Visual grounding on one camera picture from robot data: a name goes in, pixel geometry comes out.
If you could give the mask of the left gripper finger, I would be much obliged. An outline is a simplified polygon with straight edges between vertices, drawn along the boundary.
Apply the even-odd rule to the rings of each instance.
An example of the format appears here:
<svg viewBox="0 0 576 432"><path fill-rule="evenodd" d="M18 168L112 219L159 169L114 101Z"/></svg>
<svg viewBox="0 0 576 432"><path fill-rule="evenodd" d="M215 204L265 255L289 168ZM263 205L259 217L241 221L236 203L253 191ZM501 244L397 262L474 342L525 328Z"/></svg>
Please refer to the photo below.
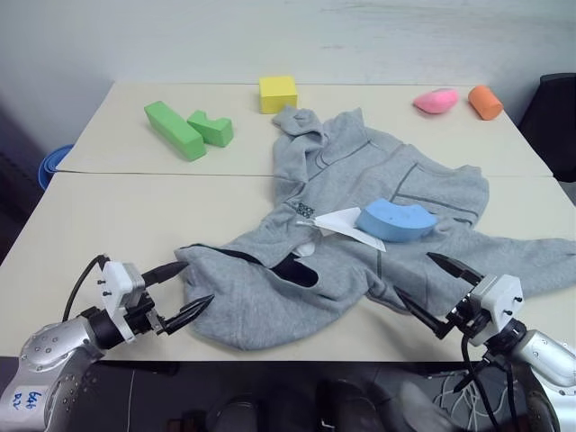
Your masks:
<svg viewBox="0 0 576 432"><path fill-rule="evenodd" d="M164 319L163 317L158 317L158 322L160 323L160 330L157 332L160 334L172 335L179 329L189 325L191 322L196 320L211 304L214 299L214 295L210 294L198 299L191 301L180 309L180 311L173 317L169 319Z"/></svg>
<svg viewBox="0 0 576 432"><path fill-rule="evenodd" d="M187 268L186 262L175 261L168 264L155 267L142 275L145 286L153 284L162 284L163 282L172 279L179 275L184 269Z"/></svg>

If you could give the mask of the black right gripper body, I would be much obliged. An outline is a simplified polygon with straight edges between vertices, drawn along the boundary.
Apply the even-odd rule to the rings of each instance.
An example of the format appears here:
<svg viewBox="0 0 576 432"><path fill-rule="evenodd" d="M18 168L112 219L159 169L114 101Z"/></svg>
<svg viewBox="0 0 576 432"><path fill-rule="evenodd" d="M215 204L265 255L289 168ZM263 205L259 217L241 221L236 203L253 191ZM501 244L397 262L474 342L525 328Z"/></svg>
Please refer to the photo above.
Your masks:
<svg viewBox="0 0 576 432"><path fill-rule="evenodd" d="M445 317L444 336L458 329L473 345L483 345L487 340L483 331L489 324L489 312L470 294L466 294Z"/></svg>

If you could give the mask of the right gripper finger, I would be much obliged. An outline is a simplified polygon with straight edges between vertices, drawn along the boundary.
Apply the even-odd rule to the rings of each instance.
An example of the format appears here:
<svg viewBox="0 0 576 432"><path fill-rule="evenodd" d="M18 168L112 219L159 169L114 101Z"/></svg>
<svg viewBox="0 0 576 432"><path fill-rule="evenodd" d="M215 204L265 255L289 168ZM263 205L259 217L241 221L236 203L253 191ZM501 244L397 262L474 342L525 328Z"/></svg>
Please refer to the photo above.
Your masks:
<svg viewBox="0 0 576 432"><path fill-rule="evenodd" d="M484 278L482 274L455 258L435 252L427 252L427 256L452 277L463 279L472 286L478 285Z"/></svg>
<svg viewBox="0 0 576 432"><path fill-rule="evenodd" d="M429 329L431 329L438 339L443 339L451 330L451 325L448 322L437 319L434 315L413 301L413 299L402 289L395 287L394 291L401 299L406 309L423 324L425 324Z"/></svg>

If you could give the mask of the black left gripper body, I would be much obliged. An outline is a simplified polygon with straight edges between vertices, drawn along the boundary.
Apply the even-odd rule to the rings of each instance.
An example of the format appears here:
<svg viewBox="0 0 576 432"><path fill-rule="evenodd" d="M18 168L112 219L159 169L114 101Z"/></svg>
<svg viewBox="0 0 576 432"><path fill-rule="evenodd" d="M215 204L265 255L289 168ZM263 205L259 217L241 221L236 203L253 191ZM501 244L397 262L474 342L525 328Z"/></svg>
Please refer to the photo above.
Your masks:
<svg viewBox="0 0 576 432"><path fill-rule="evenodd" d="M125 294L122 306L125 309L123 317L134 335L163 332L156 304L146 290Z"/></svg>

